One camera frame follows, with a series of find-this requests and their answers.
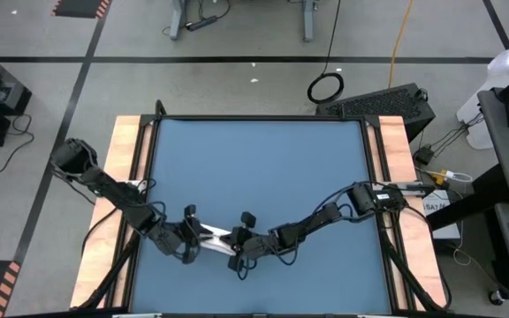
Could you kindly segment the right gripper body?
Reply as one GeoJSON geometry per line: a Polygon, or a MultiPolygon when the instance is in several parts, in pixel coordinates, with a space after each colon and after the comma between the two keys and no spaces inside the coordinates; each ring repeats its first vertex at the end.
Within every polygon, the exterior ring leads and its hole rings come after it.
{"type": "Polygon", "coordinates": [[[243,223],[239,227],[237,243],[243,244],[243,252],[229,258],[228,268],[240,272],[242,269],[251,269],[247,264],[258,258],[274,254],[277,238],[271,234],[258,234],[252,231],[255,227],[256,217],[249,212],[243,212],[240,218],[243,223]]]}

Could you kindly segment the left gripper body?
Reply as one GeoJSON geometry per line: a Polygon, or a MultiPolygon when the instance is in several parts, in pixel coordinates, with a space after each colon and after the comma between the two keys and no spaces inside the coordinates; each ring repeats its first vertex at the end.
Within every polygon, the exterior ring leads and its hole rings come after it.
{"type": "Polygon", "coordinates": [[[184,218],[178,222],[168,222],[165,204],[155,212],[154,225],[148,232],[148,238],[165,255],[171,255],[183,264],[195,261],[201,251],[199,220],[195,217],[196,206],[184,208],[184,218]]]}

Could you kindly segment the white red-striped towel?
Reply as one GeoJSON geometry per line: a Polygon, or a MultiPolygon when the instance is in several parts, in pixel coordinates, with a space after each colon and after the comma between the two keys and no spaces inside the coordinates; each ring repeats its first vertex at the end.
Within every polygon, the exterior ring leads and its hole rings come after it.
{"type": "Polygon", "coordinates": [[[227,255],[230,255],[230,256],[234,256],[235,255],[235,253],[230,248],[230,244],[228,242],[223,242],[223,241],[221,241],[219,239],[219,237],[221,235],[227,234],[230,231],[227,231],[227,230],[224,230],[224,229],[220,229],[220,228],[217,228],[217,227],[213,227],[213,226],[207,225],[205,223],[202,223],[202,225],[214,232],[214,235],[213,235],[215,237],[214,238],[214,248],[213,249],[209,249],[209,250],[213,250],[213,251],[216,251],[216,252],[219,252],[219,253],[222,253],[222,254],[227,254],[227,255]]]}

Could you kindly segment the light wooden side plank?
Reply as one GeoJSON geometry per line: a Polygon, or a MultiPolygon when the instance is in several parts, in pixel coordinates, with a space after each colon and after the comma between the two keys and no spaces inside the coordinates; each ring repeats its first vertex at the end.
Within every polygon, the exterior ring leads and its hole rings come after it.
{"type": "MultiPolygon", "coordinates": [[[[401,117],[380,117],[379,131],[368,127],[376,178],[383,179],[381,158],[386,159],[389,180],[410,182],[417,179],[414,163],[408,144],[406,129],[401,117]]],[[[399,218],[401,240],[406,253],[406,262],[422,288],[441,307],[446,304],[444,284],[442,283],[435,255],[431,231],[419,214],[424,212],[422,199],[408,197],[412,209],[405,209],[399,218]]]]}
{"type": "MultiPolygon", "coordinates": [[[[103,169],[118,181],[137,181],[145,176],[152,125],[140,116],[116,119],[103,169]]],[[[95,229],[86,240],[70,306],[86,301],[105,278],[111,265],[128,243],[132,229],[120,211],[102,198],[96,201],[90,225],[95,229]]]]}

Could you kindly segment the silver mounting plate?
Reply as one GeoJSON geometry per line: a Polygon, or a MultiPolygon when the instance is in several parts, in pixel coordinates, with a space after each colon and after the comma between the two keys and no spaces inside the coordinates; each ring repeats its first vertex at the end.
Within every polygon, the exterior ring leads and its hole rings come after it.
{"type": "Polygon", "coordinates": [[[421,182],[401,183],[399,188],[404,195],[424,196],[426,194],[425,186],[421,182]]]}

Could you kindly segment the black perforated computer tower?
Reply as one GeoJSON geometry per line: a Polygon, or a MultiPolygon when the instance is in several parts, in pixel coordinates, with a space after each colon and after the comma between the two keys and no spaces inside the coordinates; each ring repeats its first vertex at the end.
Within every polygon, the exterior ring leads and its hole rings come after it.
{"type": "Polygon", "coordinates": [[[418,101],[414,95],[420,89],[415,83],[387,88],[372,93],[318,105],[316,115],[402,117],[407,140],[413,141],[436,117],[428,102],[418,101]]]}

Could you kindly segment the black power adapter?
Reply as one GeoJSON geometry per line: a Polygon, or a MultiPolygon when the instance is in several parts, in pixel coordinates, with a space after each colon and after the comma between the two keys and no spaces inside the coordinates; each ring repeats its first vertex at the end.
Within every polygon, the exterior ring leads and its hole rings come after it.
{"type": "Polygon", "coordinates": [[[430,146],[419,148],[413,155],[414,162],[419,165],[428,165],[434,157],[434,151],[430,146]]]}

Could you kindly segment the grey labelled box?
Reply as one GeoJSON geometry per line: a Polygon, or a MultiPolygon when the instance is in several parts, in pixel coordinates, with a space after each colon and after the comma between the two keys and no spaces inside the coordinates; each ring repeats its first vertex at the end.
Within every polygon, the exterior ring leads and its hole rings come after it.
{"type": "Polygon", "coordinates": [[[423,210],[433,230],[434,239],[458,242],[461,239],[460,226],[453,215],[446,211],[459,197],[447,190],[436,189],[422,199],[423,210]]]}

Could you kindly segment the black power strip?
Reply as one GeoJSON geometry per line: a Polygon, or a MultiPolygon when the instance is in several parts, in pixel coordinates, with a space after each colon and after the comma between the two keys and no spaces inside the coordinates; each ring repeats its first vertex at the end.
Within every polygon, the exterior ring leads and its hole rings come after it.
{"type": "Polygon", "coordinates": [[[201,19],[197,22],[188,22],[185,24],[185,29],[187,29],[190,32],[196,31],[198,29],[201,29],[203,27],[212,25],[218,21],[218,16],[210,16],[205,19],[201,19]]]}

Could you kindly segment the grey desk leg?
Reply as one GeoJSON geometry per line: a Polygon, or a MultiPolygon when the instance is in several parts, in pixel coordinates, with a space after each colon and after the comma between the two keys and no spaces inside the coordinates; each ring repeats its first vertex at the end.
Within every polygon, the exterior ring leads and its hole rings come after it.
{"type": "Polygon", "coordinates": [[[315,0],[302,0],[304,42],[311,42],[315,38],[315,9],[315,0]]]}
{"type": "Polygon", "coordinates": [[[179,37],[179,29],[186,23],[187,0],[171,0],[172,14],[169,37],[176,41],[179,37]]]}

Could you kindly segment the black desk support bar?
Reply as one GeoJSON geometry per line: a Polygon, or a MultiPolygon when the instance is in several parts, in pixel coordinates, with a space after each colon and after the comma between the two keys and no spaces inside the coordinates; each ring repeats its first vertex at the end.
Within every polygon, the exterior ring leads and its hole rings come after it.
{"type": "Polygon", "coordinates": [[[472,183],[473,192],[448,207],[446,214],[461,221],[484,213],[497,203],[509,203],[509,187],[500,163],[484,172],[472,183]]]}

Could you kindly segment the white bulky object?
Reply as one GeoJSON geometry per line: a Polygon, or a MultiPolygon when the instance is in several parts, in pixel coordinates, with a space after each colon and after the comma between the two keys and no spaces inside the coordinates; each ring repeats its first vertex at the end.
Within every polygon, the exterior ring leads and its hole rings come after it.
{"type": "Polygon", "coordinates": [[[466,140],[471,148],[476,150],[493,148],[477,94],[483,90],[507,85],[509,85],[509,49],[498,54],[487,65],[486,80],[456,112],[458,121],[468,125],[466,140]]]}

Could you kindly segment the black aluminium table frame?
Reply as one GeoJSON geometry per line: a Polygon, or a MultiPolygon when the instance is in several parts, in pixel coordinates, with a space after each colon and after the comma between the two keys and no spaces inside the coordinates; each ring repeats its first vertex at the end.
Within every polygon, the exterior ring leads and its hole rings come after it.
{"type": "MultiPolygon", "coordinates": [[[[144,184],[146,202],[163,201],[169,222],[194,204],[200,223],[232,231],[243,212],[266,234],[309,216],[319,203],[355,182],[376,178],[364,117],[173,116],[159,110],[144,184]]],[[[149,238],[133,235],[107,276],[86,301],[96,306],[127,269],[122,309],[128,314],[275,316],[286,314],[396,314],[439,306],[400,255],[400,214],[361,223],[340,221],[308,235],[298,253],[259,258],[240,274],[230,255],[201,248],[183,264],[149,238]]]]}

